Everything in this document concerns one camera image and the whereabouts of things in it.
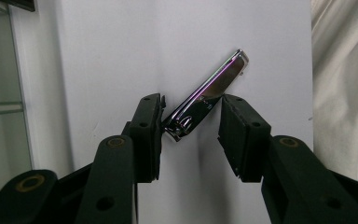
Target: white wall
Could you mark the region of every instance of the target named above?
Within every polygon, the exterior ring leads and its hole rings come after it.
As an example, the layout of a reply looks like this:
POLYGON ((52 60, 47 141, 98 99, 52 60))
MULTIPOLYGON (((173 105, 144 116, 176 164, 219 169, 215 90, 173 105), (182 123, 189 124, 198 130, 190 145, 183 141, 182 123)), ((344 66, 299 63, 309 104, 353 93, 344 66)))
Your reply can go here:
MULTIPOLYGON (((309 1, 37 1, 12 15, 35 168, 92 162, 140 98, 165 94, 168 115, 237 48, 250 65, 227 92, 312 146, 309 1)), ((216 140, 218 109, 179 143, 163 136, 140 223, 269 222, 260 185, 233 176, 216 140)))

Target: silver nail clipper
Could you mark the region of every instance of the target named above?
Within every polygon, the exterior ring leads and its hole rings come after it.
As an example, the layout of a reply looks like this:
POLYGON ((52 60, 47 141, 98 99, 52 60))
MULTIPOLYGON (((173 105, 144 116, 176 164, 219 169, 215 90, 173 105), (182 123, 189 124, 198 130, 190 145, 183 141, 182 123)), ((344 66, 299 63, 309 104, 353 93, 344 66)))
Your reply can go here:
POLYGON ((162 122, 165 132, 176 142, 191 133, 220 100, 231 82, 242 74, 248 62, 246 54, 238 49, 162 122))

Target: brass screw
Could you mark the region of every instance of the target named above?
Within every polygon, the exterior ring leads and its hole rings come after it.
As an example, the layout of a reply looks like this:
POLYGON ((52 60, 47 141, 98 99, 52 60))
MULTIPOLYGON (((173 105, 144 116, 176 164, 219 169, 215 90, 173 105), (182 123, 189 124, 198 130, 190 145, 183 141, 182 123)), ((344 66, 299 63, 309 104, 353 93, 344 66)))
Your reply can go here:
POLYGON ((44 182, 45 182, 44 176, 42 176, 40 174, 31 175, 31 176, 26 177, 19 183, 17 183, 16 191, 21 192, 21 193, 26 193, 26 192, 29 192, 29 191, 39 188, 44 182))
POLYGON ((109 147, 121 147, 126 141, 123 138, 115 137, 107 141, 109 147))
POLYGON ((281 138, 279 142, 286 147, 298 147, 299 143, 293 138, 281 138))

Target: screw hole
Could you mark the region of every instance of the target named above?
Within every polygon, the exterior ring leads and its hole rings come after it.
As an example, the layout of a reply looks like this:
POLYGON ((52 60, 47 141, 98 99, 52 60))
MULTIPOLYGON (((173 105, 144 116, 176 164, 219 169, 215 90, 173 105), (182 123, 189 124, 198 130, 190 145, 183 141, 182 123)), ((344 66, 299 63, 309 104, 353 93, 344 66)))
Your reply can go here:
POLYGON ((342 203, 339 201, 339 199, 337 199, 335 197, 324 195, 324 196, 322 196, 321 201, 333 209, 341 209, 342 208, 342 203))
POLYGON ((103 197, 97 202, 97 209, 100 211, 106 211, 115 205, 113 197, 103 197))

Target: white curtain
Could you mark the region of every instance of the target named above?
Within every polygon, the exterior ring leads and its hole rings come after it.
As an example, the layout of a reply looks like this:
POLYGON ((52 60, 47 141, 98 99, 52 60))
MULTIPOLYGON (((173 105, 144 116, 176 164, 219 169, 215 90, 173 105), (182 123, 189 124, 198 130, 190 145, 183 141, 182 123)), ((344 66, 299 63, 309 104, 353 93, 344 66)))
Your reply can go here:
POLYGON ((311 0, 314 152, 358 179, 358 1, 311 0))

